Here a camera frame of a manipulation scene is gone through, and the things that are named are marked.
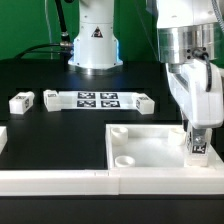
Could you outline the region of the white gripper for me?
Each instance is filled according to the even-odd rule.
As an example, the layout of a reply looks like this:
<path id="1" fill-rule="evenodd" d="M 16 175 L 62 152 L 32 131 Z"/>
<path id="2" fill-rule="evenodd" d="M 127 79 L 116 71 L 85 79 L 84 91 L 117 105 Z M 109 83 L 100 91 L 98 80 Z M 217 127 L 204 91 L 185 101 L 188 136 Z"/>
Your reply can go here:
<path id="1" fill-rule="evenodd" d="M 203 146 L 205 128 L 220 127 L 224 121 L 223 87 L 220 69 L 211 65 L 212 87 L 207 87 L 204 61 L 194 59 L 180 66 L 180 73 L 167 71 L 169 88 L 181 111 L 194 127 L 192 145 Z"/>

